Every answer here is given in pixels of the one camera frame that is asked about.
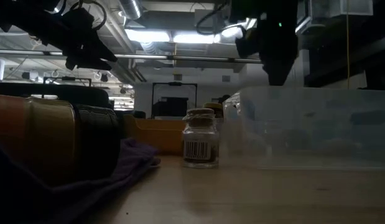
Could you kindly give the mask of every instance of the black cable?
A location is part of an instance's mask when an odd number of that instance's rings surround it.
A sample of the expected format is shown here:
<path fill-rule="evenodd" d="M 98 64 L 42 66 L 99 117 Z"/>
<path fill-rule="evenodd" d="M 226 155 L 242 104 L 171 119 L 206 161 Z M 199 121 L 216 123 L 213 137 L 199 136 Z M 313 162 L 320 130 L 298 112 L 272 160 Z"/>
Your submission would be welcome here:
<path fill-rule="evenodd" d="M 103 11 L 103 14 L 104 14 L 104 19 L 103 19 L 103 21 L 101 22 L 101 24 L 93 28 L 94 30 L 99 30 L 99 29 L 101 29 L 101 28 L 105 25 L 105 23 L 106 23 L 106 17 L 107 17 L 106 11 L 105 11 L 104 6 L 102 6 L 100 3 L 96 2 L 96 1 L 92 1 L 91 3 L 93 3 L 93 4 L 97 5 L 98 7 L 100 7 L 101 10 Z"/>
<path fill-rule="evenodd" d="M 221 4 L 220 6 L 218 6 L 218 8 L 213 9 L 211 12 L 209 12 L 207 15 L 203 16 L 203 18 L 201 18 L 199 20 L 199 22 L 197 23 L 197 32 L 198 32 L 198 34 L 201 34 L 201 35 L 213 35 L 213 34 L 216 34 L 215 32 L 211 32 L 211 33 L 202 32 L 200 30 L 200 25 L 203 22 L 205 22 L 207 19 L 209 19 L 210 17 L 214 16 L 217 12 L 221 11 L 227 4 L 228 4 L 228 0 L 225 0 L 225 2 L 223 4 Z"/>
<path fill-rule="evenodd" d="M 195 3 L 192 4 L 192 6 L 191 6 L 191 8 L 190 8 L 190 12 L 192 11 L 192 7 L 193 7 L 194 5 L 196 5 L 196 4 L 199 4 L 199 5 L 201 5 L 204 9 L 206 9 L 206 7 L 205 7 L 202 3 L 200 3 L 200 2 L 195 2 Z"/>
<path fill-rule="evenodd" d="M 92 1 L 91 3 L 97 5 L 98 7 L 100 7 L 101 10 L 103 11 L 103 14 L 104 14 L 104 19 L 101 22 L 101 24 L 93 28 L 93 30 L 99 30 L 99 29 L 101 29 L 105 25 L 108 15 L 106 14 L 104 6 L 102 6 L 100 3 L 96 2 L 96 1 Z M 79 2 L 76 2 L 69 10 L 74 10 L 77 5 L 79 5 Z"/>

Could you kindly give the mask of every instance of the ceiling duct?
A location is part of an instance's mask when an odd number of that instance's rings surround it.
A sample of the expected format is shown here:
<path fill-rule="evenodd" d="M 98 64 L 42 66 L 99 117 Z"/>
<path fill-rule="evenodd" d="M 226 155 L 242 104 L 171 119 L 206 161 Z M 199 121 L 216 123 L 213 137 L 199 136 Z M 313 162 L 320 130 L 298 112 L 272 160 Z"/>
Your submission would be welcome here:
<path fill-rule="evenodd" d="M 146 54 L 149 55 L 170 55 L 170 52 L 165 52 L 161 49 L 159 49 L 156 46 L 155 42 L 145 42 L 145 43 L 140 43 L 142 49 L 145 51 Z M 158 60 L 160 63 L 163 64 L 173 64 L 173 60 Z"/>
<path fill-rule="evenodd" d="M 127 19 L 136 20 L 142 16 L 142 6 L 139 0 L 119 0 L 121 9 Z"/>
<path fill-rule="evenodd" d="M 141 47 L 144 49 L 146 54 L 167 55 L 167 52 L 157 48 L 155 42 L 141 43 Z"/>

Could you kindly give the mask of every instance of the ceiling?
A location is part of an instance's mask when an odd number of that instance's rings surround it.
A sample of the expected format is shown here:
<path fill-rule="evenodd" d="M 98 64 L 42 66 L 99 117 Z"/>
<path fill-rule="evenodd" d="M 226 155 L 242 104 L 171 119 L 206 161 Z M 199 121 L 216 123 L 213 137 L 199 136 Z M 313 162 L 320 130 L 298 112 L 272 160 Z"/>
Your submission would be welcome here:
<path fill-rule="evenodd" d="M 146 54 L 141 44 L 130 40 L 126 29 L 146 29 L 164 30 L 171 38 L 169 42 L 156 42 L 155 47 L 164 54 L 190 55 L 199 57 L 229 57 L 238 58 L 234 42 L 234 36 L 230 38 L 221 38 L 220 43 L 215 44 L 186 44 L 175 43 L 173 38 L 180 31 L 194 31 L 196 21 L 210 12 L 216 0 L 199 0 L 198 3 L 193 0 L 140 0 L 144 10 L 142 17 L 135 21 L 127 20 L 125 22 L 121 12 L 121 1 L 125 0 L 97 0 L 101 3 L 108 13 L 108 20 L 104 27 L 98 31 L 101 41 L 115 54 L 138 53 Z M 67 10 L 77 0 L 67 1 Z M 329 16 L 320 13 L 327 12 L 328 9 L 317 7 L 317 0 L 301 0 L 299 3 L 298 18 L 304 19 L 308 12 L 312 16 L 312 21 L 301 30 L 306 30 L 315 23 L 323 23 L 326 30 L 332 30 L 335 24 L 343 24 L 340 16 Z M 95 23 L 98 25 L 103 18 L 100 8 L 93 4 L 84 4 L 83 7 L 95 17 Z M 223 21 L 215 22 L 214 26 L 224 26 Z M 13 27 L 10 30 L 11 35 L 3 34 L 0 30 L 0 49 L 15 50 L 46 50 L 58 51 L 50 45 L 39 45 L 38 42 L 31 39 L 22 30 Z M 337 35 L 328 35 L 326 32 L 301 35 L 298 33 L 300 48 L 312 49 L 318 47 L 323 41 L 329 41 L 329 37 L 340 38 Z M 70 71 L 65 67 L 64 57 L 20 57 L 18 55 L 0 55 L 6 61 L 5 75 L 6 82 L 33 82 L 23 80 L 22 72 L 38 71 L 40 76 L 50 77 L 52 74 L 59 76 L 73 76 L 80 78 L 91 78 L 94 86 L 106 87 L 112 95 L 119 95 L 119 86 L 125 84 L 136 84 L 139 82 L 170 82 L 174 80 L 174 73 L 182 74 L 183 82 L 204 83 L 207 85 L 237 85 L 238 74 L 243 68 L 240 63 L 218 63 L 218 62 L 197 62 L 197 61 L 162 61 L 162 60 L 128 60 L 120 58 L 118 62 L 112 63 L 111 71 L 97 71 L 92 69 L 74 69 Z M 258 58 L 259 55 L 253 55 L 252 58 Z M 100 74 L 108 74 L 108 82 L 100 81 Z M 230 82 L 223 82 L 222 76 L 230 76 Z M 72 83 L 74 85 L 83 85 L 80 82 Z"/>

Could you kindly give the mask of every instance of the orange box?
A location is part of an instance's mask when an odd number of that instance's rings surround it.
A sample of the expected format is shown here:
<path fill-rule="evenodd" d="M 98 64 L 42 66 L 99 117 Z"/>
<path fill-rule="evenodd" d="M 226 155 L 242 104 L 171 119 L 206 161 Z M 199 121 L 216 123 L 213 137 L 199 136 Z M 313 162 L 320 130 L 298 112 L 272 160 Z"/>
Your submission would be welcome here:
<path fill-rule="evenodd" d="M 162 155 L 182 155 L 184 129 L 184 121 L 136 119 L 124 115 L 126 137 L 154 146 Z"/>

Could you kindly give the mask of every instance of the ceiling light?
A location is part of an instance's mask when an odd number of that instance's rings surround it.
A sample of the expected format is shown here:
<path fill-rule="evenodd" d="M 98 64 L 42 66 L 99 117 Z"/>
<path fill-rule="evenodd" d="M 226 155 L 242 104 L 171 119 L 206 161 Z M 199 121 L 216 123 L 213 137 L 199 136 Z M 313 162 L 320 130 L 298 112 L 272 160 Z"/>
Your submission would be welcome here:
<path fill-rule="evenodd" d="M 38 95 L 38 94 L 32 94 L 30 97 L 33 97 L 33 98 L 42 98 L 42 95 Z M 45 99 L 48 99 L 48 100 L 57 100 L 58 99 L 58 96 L 57 95 L 44 95 L 44 98 Z"/>
<path fill-rule="evenodd" d="M 184 44 L 212 44 L 214 38 L 214 35 L 178 34 L 173 38 L 173 41 Z"/>
<path fill-rule="evenodd" d="M 250 19 L 249 21 L 249 18 L 247 18 L 246 20 L 248 20 L 248 25 L 246 26 L 246 29 L 253 28 L 254 25 L 256 25 L 257 23 L 257 19 Z"/>
<path fill-rule="evenodd" d="M 129 111 L 129 110 L 133 110 L 134 108 L 128 108 L 128 109 L 121 109 L 121 108 L 115 108 L 114 110 L 118 110 L 118 111 Z"/>
<path fill-rule="evenodd" d="M 228 29 L 224 30 L 223 32 L 221 32 L 221 34 L 224 37 L 232 37 L 232 36 L 236 35 L 239 32 L 239 30 L 240 30 L 239 27 L 231 27 L 231 28 L 228 28 Z"/>
<path fill-rule="evenodd" d="M 138 42 L 168 42 L 170 37 L 166 31 L 125 30 L 129 39 Z"/>
<path fill-rule="evenodd" d="M 128 102 L 128 101 L 115 102 L 115 106 L 118 106 L 118 107 L 134 106 L 134 102 Z"/>
<path fill-rule="evenodd" d="M 215 35 L 215 38 L 213 39 L 213 41 L 214 41 L 214 43 L 220 43 L 221 35 L 220 34 Z"/>
<path fill-rule="evenodd" d="M 43 83 L 44 79 L 42 77 L 37 77 L 37 82 L 38 83 Z M 58 82 L 50 82 L 50 80 L 46 80 L 46 84 L 54 83 L 56 85 L 60 85 Z"/>
<path fill-rule="evenodd" d="M 110 100 L 132 100 L 131 97 L 127 97 L 127 96 L 110 96 L 109 99 Z"/>

